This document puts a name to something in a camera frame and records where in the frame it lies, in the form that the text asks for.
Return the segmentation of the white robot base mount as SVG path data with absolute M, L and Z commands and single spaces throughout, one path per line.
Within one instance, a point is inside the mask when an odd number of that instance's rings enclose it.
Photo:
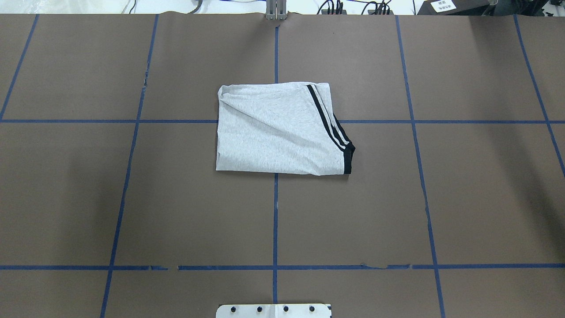
M 216 318 L 331 318 L 329 304 L 224 304 L 218 307 Z

